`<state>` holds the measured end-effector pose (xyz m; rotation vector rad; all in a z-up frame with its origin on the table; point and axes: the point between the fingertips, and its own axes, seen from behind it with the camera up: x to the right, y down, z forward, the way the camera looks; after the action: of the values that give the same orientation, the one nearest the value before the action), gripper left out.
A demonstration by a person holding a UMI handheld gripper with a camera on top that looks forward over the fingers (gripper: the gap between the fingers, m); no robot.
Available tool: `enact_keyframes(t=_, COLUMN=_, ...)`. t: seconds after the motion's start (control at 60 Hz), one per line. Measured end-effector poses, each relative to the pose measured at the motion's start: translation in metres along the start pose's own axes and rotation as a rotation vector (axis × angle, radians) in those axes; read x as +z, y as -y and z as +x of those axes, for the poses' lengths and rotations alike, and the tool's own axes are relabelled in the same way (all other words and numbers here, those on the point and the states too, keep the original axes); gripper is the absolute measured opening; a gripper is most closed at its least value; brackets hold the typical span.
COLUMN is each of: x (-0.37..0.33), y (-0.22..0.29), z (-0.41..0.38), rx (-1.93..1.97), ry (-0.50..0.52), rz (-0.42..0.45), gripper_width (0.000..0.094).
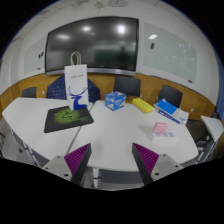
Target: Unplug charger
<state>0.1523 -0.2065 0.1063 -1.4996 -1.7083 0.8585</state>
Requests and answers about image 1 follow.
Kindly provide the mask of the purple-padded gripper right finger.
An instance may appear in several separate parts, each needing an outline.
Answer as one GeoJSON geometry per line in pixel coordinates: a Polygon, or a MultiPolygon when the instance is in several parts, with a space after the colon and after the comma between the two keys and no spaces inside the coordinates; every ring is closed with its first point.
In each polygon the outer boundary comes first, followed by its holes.
{"type": "Polygon", "coordinates": [[[182,166],[166,153],[157,154],[137,143],[132,144],[132,154],[145,185],[182,169],[182,166]]]}

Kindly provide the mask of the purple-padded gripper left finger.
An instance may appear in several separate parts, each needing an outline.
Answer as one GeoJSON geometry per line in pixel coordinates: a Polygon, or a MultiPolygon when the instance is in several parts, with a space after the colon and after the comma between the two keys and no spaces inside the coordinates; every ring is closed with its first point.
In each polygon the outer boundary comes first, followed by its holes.
{"type": "Polygon", "coordinates": [[[82,181],[91,153],[91,144],[88,143],[70,152],[66,156],[55,156],[45,164],[42,169],[79,185],[82,181]]]}

